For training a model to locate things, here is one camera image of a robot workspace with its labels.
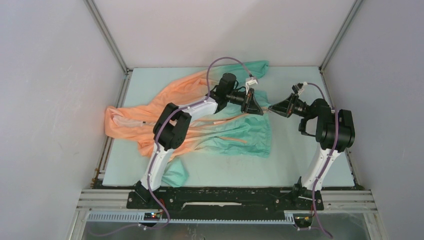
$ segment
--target table surface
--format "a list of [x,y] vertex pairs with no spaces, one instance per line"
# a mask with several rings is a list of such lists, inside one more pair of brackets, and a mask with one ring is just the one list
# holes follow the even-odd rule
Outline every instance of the table surface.
[[[123,107],[148,104],[170,82],[204,70],[204,67],[135,68]],[[324,89],[315,66],[270,67],[255,90],[266,91],[271,104],[287,98],[296,83],[315,83]],[[307,86],[300,98],[311,104],[320,92]],[[315,138],[298,131],[300,117],[285,118],[269,114],[272,127],[271,152],[268,158],[250,155],[225,156],[190,152],[181,156],[189,177],[188,187],[290,187],[306,172],[317,149]],[[103,185],[132,186],[143,176],[149,158],[141,156],[137,143],[114,139]],[[352,187],[354,181],[346,154],[341,154],[328,170],[324,187]]]

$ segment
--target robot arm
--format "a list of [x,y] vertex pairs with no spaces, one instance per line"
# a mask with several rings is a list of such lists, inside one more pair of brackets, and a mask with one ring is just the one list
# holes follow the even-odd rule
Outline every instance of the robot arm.
[[[294,85],[292,89],[295,93],[291,93],[284,101],[269,106],[268,109],[286,118],[292,114],[303,117],[298,130],[302,135],[315,137],[318,147],[306,174],[300,177],[298,184],[301,186],[298,187],[312,191],[315,185],[315,191],[319,191],[334,160],[354,143],[355,128],[351,111],[341,109],[339,112],[332,112],[328,103],[322,98],[316,99],[311,105],[299,100],[298,90],[302,87],[302,83]],[[335,143],[336,114],[338,134]],[[315,118],[315,134],[310,134],[307,132],[307,123]]]
[[[247,91],[234,89],[236,76],[231,73],[224,73],[216,89],[205,96],[199,104],[187,104],[177,106],[168,103],[160,115],[156,125],[153,128],[154,139],[158,139],[158,144],[154,144],[153,154],[147,166],[147,170],[141,178],[141,185],[145,189],[152,191],[161,186],[162,176],[172,153],[184,142],[190,124],[206,115],[218,113],[227,106],[227,103],[233,103],[241,106],[243,113],[263,115],[261,106],[255,99],[255,90],[253,88]],[[184,108],[173,115],[170,121],[169,116],[177,109]]]

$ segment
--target wrinkled cloth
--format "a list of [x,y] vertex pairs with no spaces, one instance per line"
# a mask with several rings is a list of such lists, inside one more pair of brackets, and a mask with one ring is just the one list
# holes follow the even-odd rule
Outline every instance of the wrinkled cloth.
[[[267,61],[246,63],[251,73],[258,79],[268,70]],[[248,74],[239,64],[217,66],[210,70],[210,89],[219,83],[224,73],[236,75],[239,86],[244,86]],[[105,111],[104,126],[106,135],[112,138],[128,139],[138,143],[142,156],[150,157],[154,146],[153,127],[168,103],[185,105],[198,101],[208,92],[206,70],[173,81],[165,87],[148,105],[115,108]],[[255,91],[257,102],[264,109],[270,104],[265,92]],[[193,122],[184,142],[171,156],[191,151],[201,151],[221,155],[254,155],[267,158],[271,150],[271,126],[268,115],[246,114],[240,106],[228,103],[217,114],[205,116]],[[168,164],[163,181],[179,187],[187,180],[188,174],[181,160]]]

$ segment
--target glass panel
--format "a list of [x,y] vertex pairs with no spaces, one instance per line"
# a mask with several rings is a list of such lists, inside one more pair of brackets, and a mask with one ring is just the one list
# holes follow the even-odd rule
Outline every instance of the glass panel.
[[[365,219],[362,214],[320,214],[321,223],[334,239],[369,240]],[[93,234],[106,234],[121,227],[114,234],[99,237]],[[294,226],[286,224],[169,224],[163,229],[143,230],[135,223],[122,222],[87,222],[84,240],[326,240],[319,230],[296,231]]]

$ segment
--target white panel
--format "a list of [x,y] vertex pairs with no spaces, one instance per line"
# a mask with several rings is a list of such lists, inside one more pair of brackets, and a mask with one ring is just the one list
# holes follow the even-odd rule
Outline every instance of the white panel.
[[82,0],[0,5],[0,239],[62,240],[123,72]]
[[423,239],[424,1],[365,1],[325,76],[389,239]]
[[97,0],[129,67],[319,66],[354,0]]

